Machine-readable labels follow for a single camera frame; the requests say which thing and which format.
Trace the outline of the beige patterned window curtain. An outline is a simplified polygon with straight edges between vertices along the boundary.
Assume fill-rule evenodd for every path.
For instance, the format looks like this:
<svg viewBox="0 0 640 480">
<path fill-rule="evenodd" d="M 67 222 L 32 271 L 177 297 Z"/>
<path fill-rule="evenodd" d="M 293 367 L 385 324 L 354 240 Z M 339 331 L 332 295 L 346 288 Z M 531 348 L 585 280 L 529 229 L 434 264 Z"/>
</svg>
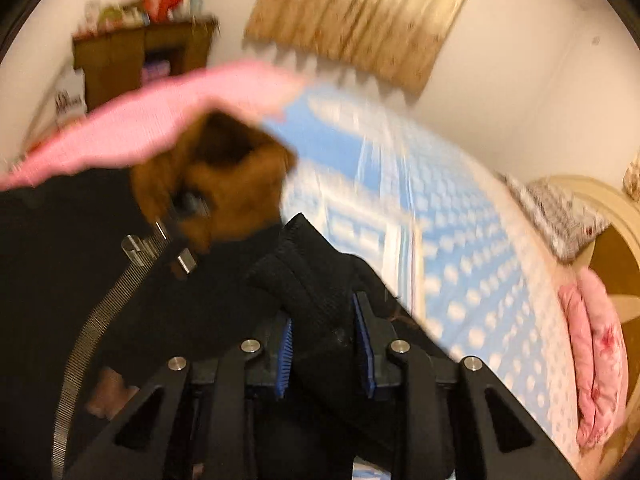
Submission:
<svg viewBox="0 0 640 480">
<path fill-rule="evenodd" d="M 256 0 L 244 36 L 419 94 L 465 0 Z"/>
</svg>

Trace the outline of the grey patterned pillow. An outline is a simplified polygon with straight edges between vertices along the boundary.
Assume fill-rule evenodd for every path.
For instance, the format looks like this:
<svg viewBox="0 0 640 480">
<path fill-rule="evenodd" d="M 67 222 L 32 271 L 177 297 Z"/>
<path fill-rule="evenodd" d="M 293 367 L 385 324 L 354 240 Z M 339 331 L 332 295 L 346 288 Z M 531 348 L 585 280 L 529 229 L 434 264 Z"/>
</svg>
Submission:
<svg viewBox="0 0 640 480">
<path fill-rule="evenodd" d="M 573 263 L 611 225 L 596 208 L 549 179 L 523 183 L 510 174 L 499 178 L 560 263 Z"/>
</svg>

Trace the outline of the blue polka dot bed sheet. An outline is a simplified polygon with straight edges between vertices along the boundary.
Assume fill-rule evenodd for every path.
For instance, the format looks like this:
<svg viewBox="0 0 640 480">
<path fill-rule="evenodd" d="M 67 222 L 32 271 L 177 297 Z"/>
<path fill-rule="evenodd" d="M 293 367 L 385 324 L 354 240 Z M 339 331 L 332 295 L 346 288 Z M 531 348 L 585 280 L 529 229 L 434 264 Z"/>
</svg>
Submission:
<svg viewBox="0 0 640 480">
<path fill-rule="evenodd" d="M 284 218 L 303 214 L 336 249 L 366 260 L 450 356 L 481 358 L 579 463 L 558 300 L 572 274 L 490 170 L 381 104 L 257 61 L 198 70 L 98 108 L 2 174 L 2 188 L 140 162 L 212 106 L 257 120 L 296 151 Z"/>
</svg>

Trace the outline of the beige curtain at right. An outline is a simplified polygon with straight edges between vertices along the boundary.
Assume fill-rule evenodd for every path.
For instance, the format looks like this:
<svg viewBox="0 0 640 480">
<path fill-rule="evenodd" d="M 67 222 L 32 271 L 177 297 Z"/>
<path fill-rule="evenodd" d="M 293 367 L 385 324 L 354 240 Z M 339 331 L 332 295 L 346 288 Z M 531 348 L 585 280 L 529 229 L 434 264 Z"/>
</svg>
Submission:
<svg viewBox="0 0 640 480">
<path fill-rule="evenodd" d="M 627 166 L 623 176 L 623 189 L 629 198 L 640 203 L 640 152 Z"/>
</svg>

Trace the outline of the black jacket with brown fur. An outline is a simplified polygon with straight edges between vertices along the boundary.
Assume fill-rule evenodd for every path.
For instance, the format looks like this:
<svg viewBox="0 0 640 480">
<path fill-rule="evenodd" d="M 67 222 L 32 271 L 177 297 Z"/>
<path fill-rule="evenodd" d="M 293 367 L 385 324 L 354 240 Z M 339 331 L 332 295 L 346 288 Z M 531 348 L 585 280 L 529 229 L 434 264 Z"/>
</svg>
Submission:
<svg viewBox="0 0 640 480">
<path fill-rule="evenodd" d="M 346 479 L 393 466 L 394 408 L 366 410 L 350 362 L 352 296 L 425 350 L 371 267 L 304 219 L 283 222 L 295 155 L 211 112 L 142 164 L 90 169 L 1 195 L 1 474 L 47 479 L 175 356 L 219 358 L 280 313 L 293 320 L 282 400 L 253 402 L 259 479 Z"/>
</svg>

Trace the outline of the white paper shopping bag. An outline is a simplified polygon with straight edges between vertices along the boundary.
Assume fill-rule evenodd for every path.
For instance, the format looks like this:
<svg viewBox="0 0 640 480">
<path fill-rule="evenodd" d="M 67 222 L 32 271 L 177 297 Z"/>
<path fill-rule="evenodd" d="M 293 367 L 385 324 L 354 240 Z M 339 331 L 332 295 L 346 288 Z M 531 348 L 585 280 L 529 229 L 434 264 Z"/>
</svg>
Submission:
<svg viewBox="0 0 640 480">
<path fill-rule="evenodd" d="M 55 123 L 63 128 L 87 113 L 86 83 L 83 70 L 66 68 L 54 85 Z"/>
</svg>

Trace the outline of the brown wooden desk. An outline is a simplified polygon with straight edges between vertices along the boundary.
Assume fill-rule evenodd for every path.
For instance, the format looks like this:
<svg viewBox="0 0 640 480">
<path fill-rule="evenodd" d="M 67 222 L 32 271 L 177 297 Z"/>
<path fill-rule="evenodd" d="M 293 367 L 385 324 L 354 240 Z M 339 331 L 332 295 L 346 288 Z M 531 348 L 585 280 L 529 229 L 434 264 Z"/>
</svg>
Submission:
<svg viewBox="0 0 640 480">
<path fill-rule="evenodd" d="M 85 74 L 88 110 L 140 89 L 152 62 L 168 62 L 171 76 L 205 67 L 217 32 L 218 20 L 206 16 L 74 38 L 74 67 Z"/>
</svg>

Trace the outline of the cream wooden headboard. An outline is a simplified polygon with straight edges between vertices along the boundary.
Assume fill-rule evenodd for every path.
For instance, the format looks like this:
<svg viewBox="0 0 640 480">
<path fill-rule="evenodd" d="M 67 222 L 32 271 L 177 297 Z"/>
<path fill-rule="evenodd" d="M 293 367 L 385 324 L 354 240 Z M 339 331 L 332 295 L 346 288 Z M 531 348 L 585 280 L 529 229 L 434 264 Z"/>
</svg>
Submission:
<svg viewBox="0 0 640 480">
<path fill-rule="evenodd" d="M 597 455 L 598 476 L 603 477 L 628 451 L 639 431 L 639 205 L 592 177 L 552 176 L 547 180 L 590 203 L 611 222 L 574 262 L 576 269 L 588 266 L 602 280 L 620 317 L 628 356 L 625 420 Z"/>
</svg>

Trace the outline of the pink floral folded quilt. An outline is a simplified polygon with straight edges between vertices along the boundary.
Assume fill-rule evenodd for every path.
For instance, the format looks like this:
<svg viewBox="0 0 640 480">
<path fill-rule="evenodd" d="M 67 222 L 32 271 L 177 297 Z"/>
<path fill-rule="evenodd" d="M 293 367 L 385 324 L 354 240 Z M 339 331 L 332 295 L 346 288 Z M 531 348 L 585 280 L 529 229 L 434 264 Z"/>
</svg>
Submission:
<svg viewBox="0 0 640 480">
<path fill-rule="evenodd" d="M 620 317 L 593 270 L 584 266 L 558 292 L 574 359 L 577 443 L 604 444 L 622 426 L 628 393 L 628 359 Z"/>
</svg>

